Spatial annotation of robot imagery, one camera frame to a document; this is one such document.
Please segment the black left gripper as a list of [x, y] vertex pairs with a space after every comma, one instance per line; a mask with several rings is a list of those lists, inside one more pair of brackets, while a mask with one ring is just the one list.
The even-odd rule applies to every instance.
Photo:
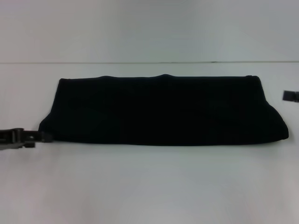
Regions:
[[52, 135], [40, 131], [25, 131], [23, 128], [0, 131], [1, 150], [35, 148], [35, 142], [52, 142]]

